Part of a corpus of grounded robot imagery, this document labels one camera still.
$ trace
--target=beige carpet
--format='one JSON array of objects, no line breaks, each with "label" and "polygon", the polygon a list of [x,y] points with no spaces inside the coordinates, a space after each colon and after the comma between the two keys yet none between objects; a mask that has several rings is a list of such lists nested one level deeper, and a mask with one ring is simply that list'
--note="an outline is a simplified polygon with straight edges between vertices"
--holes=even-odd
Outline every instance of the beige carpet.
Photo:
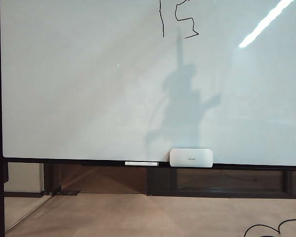
[{"label": "beige carpet", "polygon": [[41,198],[5,197],[5,229],[10,229],[50,197],[51,196],[43,196]]},{"label": "beige carpet", "polygon": [[[7,233],[7,237],[242,237],[252,224],[277,227],[296,218],[296,200],[145,195],[57,196]],[[282,226],[296,237],[296,221]],[[248,237],[276,235],[256,228]]]}]

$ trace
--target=whiteboard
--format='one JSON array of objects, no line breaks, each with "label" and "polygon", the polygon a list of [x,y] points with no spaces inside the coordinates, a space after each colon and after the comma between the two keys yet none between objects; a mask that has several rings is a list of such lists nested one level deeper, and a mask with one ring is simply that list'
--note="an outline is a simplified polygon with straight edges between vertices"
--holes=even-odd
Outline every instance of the whiteboard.
[{"label": "whiteboard", "polygon": [[296,165],[296,0],[181,2],[1,0],[4,156]]}]

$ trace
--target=black marker drawing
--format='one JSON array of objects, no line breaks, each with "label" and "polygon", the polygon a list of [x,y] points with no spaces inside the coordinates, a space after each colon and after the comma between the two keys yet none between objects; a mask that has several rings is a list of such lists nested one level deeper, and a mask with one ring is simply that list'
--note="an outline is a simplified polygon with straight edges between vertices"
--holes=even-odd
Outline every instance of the black marker drawing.
[{"label": "black marker drawing", "polygon": [[185,37],[185,39],[187,39],[187,38],[191,38],[191,37],[193,37],[193,36],[197,36],[197,35],[199,35],[199,33],[196,32],[196,31],[194,30],[195,22],[194,22],[194,19],[193,19],[192,17],[184,18],[184,19],[179,19],[179,18],[177,17],[178,6],[180,6],[181,4],[185,3],[186,1],[189,1],[189,0],[184,0],[183,2],[177,4],[177,6],[176,6],[176,11],[175,11],[175,16],[176,16],[177,21],[185,21],[185,20],[189,20],[189,19],[191,19],[191,20],[193,21],[193,31],[195,32],[195,34],[192,35],[192,36]]},{"label": "black marker drawing", "polygon": [[[177,6],[176,6],[176,11],[175,11],[175,13],[174,13],[174,15],[175,15],[177,21],[185,21],[185,20],[190,20],[190,19],[193,21],[193,31],[195,32],[195,34],[192,35],[192,36],[185,37],[185,39],[187,39],[187,38],[191,38],[191,37],[193,37],[193,36],[197,36],[197,35],[199,35],[199,33],[196,32],[195,29],[194,29],[195,22],[194,22],[194,19],[193,19],[192,17],[184,18],[184,19],[179,19],[179,18],[177,17],[178,6],[182,5],[182,4],[185,3],[186,1],[189,1],[189,0],[184,0],[183,2],[177,4]],[[162,22],[162,36],[164,37],[164,23],[163,23],[162,13],[161,13],[161,0],[159,0],[159,13],[160,13],[160,18],[161,18],[161,22]]]},{"label": "black marker drawing", "polygon": [[164,37],[164,23],[163,23],[162,14],[161,14],[161,0],[160,0],[160,5],[159,5],[159,12],[160,12],[160,18],[161,18],[161,22],[162,22],[162,36]]}]

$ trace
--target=power cord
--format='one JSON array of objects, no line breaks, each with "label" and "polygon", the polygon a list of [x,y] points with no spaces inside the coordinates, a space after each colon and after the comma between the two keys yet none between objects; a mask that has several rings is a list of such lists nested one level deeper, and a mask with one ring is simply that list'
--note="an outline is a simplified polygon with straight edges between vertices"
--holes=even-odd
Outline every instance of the power cord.
[{"label": "power cord", "polygon": [[278,225],[277,229],[275,229],[275,228],[273,228],[273,227],[271,227],[271,226],[263,225],[263,224],[256,224],[256,225],[250,226],[249,228],[247,228],[247,230],[246,230],[246,232],[245,232],[245,234],[244,234],[243,237],[246,237],[246,234],[248,233],[248,231],[249,231],[250,229],[252,229],[253,227],[256,227],[256,226],[264,226],[264,227],[268,227],[268,228],[270,228],[270,229],[276,231],[277,233],[281,234],[281,230],[280,230],[281,225],[284,224],[285,222],[288,222],[288,221],[296,221],[296,219],[288,219],[288,220],[285,220],[285,221],[281,222],[281,223]]}]

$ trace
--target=white eraser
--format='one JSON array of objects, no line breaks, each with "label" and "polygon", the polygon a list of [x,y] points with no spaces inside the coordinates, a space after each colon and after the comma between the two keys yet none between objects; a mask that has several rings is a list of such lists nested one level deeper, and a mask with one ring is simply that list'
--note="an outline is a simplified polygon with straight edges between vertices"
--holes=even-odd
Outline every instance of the white eraser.
[{"label": "white eraser", "polygon": [[213,167],[213,152],[210,149],[172,149],[170,165],[173,167]]}]

